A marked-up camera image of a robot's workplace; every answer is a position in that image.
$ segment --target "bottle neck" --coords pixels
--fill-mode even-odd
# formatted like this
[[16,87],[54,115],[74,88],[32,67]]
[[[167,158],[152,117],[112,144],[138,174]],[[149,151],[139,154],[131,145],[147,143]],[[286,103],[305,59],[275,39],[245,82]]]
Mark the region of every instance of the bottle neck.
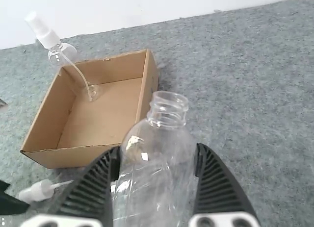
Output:
[[186,124],[188,99],[180,94],[157,91],[150,102],[147,120],[152,126],[178,128]]
[[59,52],[59,50],[62,49],[62,42],[59,42],[57,45],[55,45],[54,47],[51,47],[49,50],[51,52]]

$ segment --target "spray bottle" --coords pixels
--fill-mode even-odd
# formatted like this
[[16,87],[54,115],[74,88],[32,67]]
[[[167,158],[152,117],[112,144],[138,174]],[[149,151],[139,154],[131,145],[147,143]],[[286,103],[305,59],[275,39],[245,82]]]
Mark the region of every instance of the spray bottle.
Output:
[[58,68],[64,65],[72,65],[84,82],[84,88],[75,90],[76,95],[84,94],[84,98],[88,101],[95,101],[101,94],[100,87],[95,84],[90,84],[82,71],[74,64],[78,61],[77,50],[74,46],[61,42],[59,36],[49,28],[37,15],[36,12],[31,12],[25,18],[30,28],[35,32],[37,39],[48,49],[48,60]]

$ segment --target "black object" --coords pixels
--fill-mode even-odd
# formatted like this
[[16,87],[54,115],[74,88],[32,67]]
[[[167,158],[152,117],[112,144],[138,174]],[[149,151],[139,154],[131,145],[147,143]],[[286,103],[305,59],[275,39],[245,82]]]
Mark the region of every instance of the black object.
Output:
[[120,147],[114,147],[96,158],[67,186],[48,214],[93,218],[104,227],[112,227],[110,182],[119,177],[119,170]]
[[194,161],[199,182],[193,214],[244,211],[257,219],[236,178],[213,150],[197,144]]
[[25,213],[29,207],[26,202],[20,201],[5,193],[10,184],[0,180],[0,215],[15,215]]
[[[199,177],[194,214],[245,211],[256,217],[241,186],[217,154],[197,144],[194,161]],[[110,182],[118,179],[120,162],[120,147],[104,152],[67,186],[48,214],[93,218],[112,227]]]

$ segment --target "spray pump cap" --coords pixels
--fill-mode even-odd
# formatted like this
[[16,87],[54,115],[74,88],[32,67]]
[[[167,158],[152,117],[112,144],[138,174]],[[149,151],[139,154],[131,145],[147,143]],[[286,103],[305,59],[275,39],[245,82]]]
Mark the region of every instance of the spray pump cap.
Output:
[[41,20],[35,11],[30,12],[25,21],[35,32],[37,39],[44,48],[50,49],[60,43],[58,35]]
[[31,187],[28,187],[17,194],[17,199],[24,201],[28,204],[31,202],[40,202],[42,200],[49,199],[53,196],[55,188],[62,185],[71,183],[72,180],[53,184],[49,179],[41,180],[34,183]]

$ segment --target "open cardboard box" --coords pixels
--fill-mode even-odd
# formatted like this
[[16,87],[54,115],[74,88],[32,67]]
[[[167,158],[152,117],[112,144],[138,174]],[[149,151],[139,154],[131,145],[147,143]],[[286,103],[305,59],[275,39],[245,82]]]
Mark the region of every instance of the open cardboard box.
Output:
[[81,81],[72,66],[54,78],[22,145],[21,153],[46,168],[88,165],[119,145],[128,130],[146,117],[158,70],[150,50],[77,64],[86,79],[100,85],[94,102],[76,96]]

